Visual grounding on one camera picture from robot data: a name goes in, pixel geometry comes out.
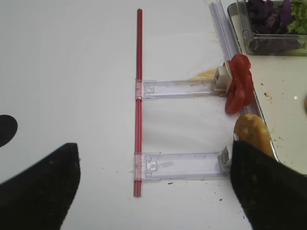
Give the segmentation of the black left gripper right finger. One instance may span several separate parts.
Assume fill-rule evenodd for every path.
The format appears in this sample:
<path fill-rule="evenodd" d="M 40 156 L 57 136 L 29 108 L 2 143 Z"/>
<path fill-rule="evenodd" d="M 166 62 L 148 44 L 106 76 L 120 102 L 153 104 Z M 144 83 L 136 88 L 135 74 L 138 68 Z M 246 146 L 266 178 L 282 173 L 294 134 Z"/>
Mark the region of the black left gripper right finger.
<path fill-rule="evenodd" d="M 232 188 L 254 230 L 307 228 L 307 177 L 244 141 L 234 141 Z"/>

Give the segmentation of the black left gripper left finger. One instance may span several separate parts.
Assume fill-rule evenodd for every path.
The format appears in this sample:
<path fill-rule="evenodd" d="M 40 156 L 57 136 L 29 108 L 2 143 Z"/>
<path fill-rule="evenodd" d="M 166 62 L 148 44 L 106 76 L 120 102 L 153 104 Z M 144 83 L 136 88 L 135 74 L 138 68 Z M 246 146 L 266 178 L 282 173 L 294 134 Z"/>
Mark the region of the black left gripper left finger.
<path fill-rule="evenodd" d="M 2 230 L 59 230 L 79 187 L 78 146 L 66 143 L 0 185 Z"/>

